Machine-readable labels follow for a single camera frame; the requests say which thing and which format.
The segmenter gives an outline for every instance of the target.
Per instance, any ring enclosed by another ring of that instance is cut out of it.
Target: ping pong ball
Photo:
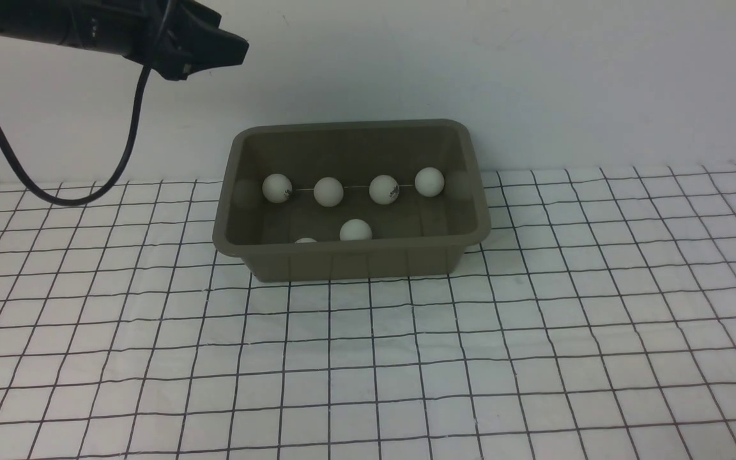
[[[339,239],[344,242],[353,242],[357,240],[370,240],[372,233],[371,227],[364,220],[352,218],[345,222],[339,229]]]
[[[422,196],[427,196],[427,198],[437,196],[445,187],[445,177],[436,168],[425,168],[417,173],[414,186]]]
[[[314,186],[316,202],[327,208],[333,208],[342,201],[342,184],[335,178],[322,178]]]
[[[371,200],[376,204],[391,204],[397,201],[399,184],[391,176],[383,174],[371,181],[368,194],[371,195]]]
[[[291,181],[283,174],[272,174],[263,181],[263,195],[272,203],[283,203],[291,196]]]

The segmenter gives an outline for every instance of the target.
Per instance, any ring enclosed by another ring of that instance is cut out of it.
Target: plastic tray
[[[445,190],[426,198],[414,177],[426,166],[445,176]],[[294,194],[273,204],[264,178],[288,177]],[[388,174],[397,201],[371,201],[368,184]],[[330,176],[345,187],[333,208],[314,200]],[[348,219],[371,225],[374,239],[339,241]],[[217,250],[239,257],[262,282],[366,279],[450,273],[469,245],[490,233],[490,213],[467,128],[455,121],[319,123],[251,128],[231,154],[215,219]],[[316,243],[294,243],[299,238]]]

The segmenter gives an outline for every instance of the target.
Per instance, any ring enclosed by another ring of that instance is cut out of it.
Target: black cable
[[[100,187],[98,190],[96,190],[96,192],[93,192],[93,194],[91,195],[84,196],[83,198],[75,198],[72,200],[67,198],[58,198],[57,196],[53,196],[47,192],[44,192],[38,185],[36,185],[36,183],[29,177],[29,175],[27,175],[27,172],[24,171],[24,168],[21,167],[21,163],[19,162],[17,157],[15,157],[15,153],[11,148],[10,143],[8,142],[8,138],[5,137],[5,134],[2,131],[2,126],[0,125],[0,148],[2,149],[2,153],[5,155],[5,160],[8,161],[15,175],[17,175],[21,183],[23,183],[30,192],[34,193],[42,200],[52,204],[57,204],[58,206],[82,206],[82,204],[88,204],[96,201],[98,198],[104,196],[106,192],[110,192],[110,189],[115,185],[115,183],[117,183],[118,179],[121,177],[121,174],[123,174],[123,170],[126,169],[127,163],[129,163],[129,157],[132,154],[132,148],[135,146],[135,136],[137,136],[138,132],[138,120],[141,117],[141,102],[144,98],[146,81],[148,81],[150,77],[152,62],[155,60],[155,55],[160,48],[161,41],[163,40],[164,35],[169,29],[169,23],[172,21],[173,12],[175,11],[175,7],[177,5],[178,0],[167,0],[164,17],[161,20],[161,26],[158,29],[157,34],[155,35],[155,41],[152,44],[152,48],[149,50],[149,54],[146,58],[146,64],[144,64],[143,68],[141,69],[141,75],[138,77],[138,84],[135,87],[135,98],[134,102],[132,102],[132,119],[129,122],[129,134],[128,137],[126,137],[126,146],[125,149],[123,149],[123,155],[112,176],[106,181],[104,186]]]

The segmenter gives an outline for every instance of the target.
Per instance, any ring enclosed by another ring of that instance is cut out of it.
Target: white wall
[[[203,2],[248,59],[155,76],[128,178],[218,177],[244,128],[360,119],[457,119],[485,168],[736,159],[736,0]],[[0,122],[26,169],[110,174],[139,70],[0,38]]]

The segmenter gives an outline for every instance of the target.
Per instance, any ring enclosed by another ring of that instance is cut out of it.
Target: white grid paper
[[[736,458],[736,166],[483,178],[449,277],[281,284],[219,183],[0,185],[0,458]]]

